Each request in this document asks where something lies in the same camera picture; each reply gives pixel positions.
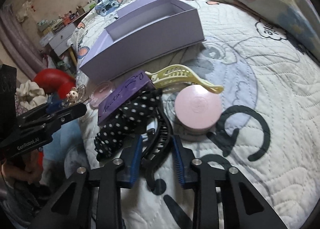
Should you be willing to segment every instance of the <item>open box lid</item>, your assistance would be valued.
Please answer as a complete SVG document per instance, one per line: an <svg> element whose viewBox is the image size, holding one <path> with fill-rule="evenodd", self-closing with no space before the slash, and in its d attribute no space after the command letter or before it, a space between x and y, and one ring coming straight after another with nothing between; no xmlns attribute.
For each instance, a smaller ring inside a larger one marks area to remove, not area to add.
<svg viewBox="0 0 320 229"><path fill-rule="evenodd" d="M80 67L119 40L172 15L195 10L179 0L137 0L118 10L119 18L108 25L92 46Z"/></svg>

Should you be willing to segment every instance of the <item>purple box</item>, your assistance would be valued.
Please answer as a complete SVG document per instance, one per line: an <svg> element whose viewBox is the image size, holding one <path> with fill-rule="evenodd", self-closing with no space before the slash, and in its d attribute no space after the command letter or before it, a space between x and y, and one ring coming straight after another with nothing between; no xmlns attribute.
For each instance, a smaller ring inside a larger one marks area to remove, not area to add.
<svg viewBox="0 0 320 229"><path fill-rule="evenodd" d="M116 113L116 110L138 91L154 88L152 81L144 71L134 73L99 104L98 125L103 126L111 114Z"/></svg>
<svg viewBox="0 0 320 229"><path fill-rule="evenodd" d="M121 9L79 67L99 84L202 41L198 11L191 5L180 0L137 0Z"/></svg>

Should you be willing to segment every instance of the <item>wooden desk leg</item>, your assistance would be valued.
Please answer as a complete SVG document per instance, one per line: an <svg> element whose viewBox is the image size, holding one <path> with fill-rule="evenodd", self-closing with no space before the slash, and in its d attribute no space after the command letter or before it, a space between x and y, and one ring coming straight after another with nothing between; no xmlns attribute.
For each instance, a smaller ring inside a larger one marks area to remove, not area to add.
<svg viewBox="0 0 320 229"><path fill-rule="evenodd" d="M75 64L75 66L77 67L77 60L76 60L76 57L75 57L75 54L73 53L73 50L71 47L68 48L68 51L70 53L70 56L71 56L71 59L73 61L73 63Z"/></svg>

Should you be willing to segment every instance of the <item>metal screw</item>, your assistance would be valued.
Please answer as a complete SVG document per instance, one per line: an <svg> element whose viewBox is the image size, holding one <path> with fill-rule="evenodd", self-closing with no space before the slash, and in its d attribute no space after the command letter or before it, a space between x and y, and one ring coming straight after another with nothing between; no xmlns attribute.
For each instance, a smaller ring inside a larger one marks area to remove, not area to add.
<svg viewBox="0 0 320 229"><path fill-rule="evenodd" d="M115 164L115 165L120 165L120 164L123 162L123 160L120 159L120 158L116 158L116 159L114 159L112 162L113 162L113 164Z"/></svg>
<svg viewBox="0 0 320 229"><path fill-rule="evenodd" d="M79 173L79 174L83 174L83 173L85 173L87 171L87 169L85 168L85 167L79 167L79 168L77 168L77 173Z"/></svg>
<svg viewBox="0 0 320 229"><path fill-rule="evenodd" d="M202 160L200 160L200 159L193 159L193 160L192 160L192 163L193 163L194 165L201 165L201 164L202 164Z"/></svg>
<svg viewBox="0 0 320 229"><path fill-rule="evenodd" d="M231 167L231 168L229 169L229 172L230 172L231 174L237 174L237 173L239 172L239 170L238 170L236 167Z"/></svg>

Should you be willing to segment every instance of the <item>yellow hair clip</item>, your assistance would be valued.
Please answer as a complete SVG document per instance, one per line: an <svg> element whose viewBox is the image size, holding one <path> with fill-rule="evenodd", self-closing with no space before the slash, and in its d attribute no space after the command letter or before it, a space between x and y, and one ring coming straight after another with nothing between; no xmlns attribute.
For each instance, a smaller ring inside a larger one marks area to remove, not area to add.
<svg viewBox="0 0 320 229"><path fill-rule="evenodd" d="M207 80L199 78L193 70L180 64L165 67L156 73L149 73L146 71L146 74L156 88L163 88L177 83L191 82L199 84L215 94L220 94L223 91L223 86L214 85Z"/></svg>

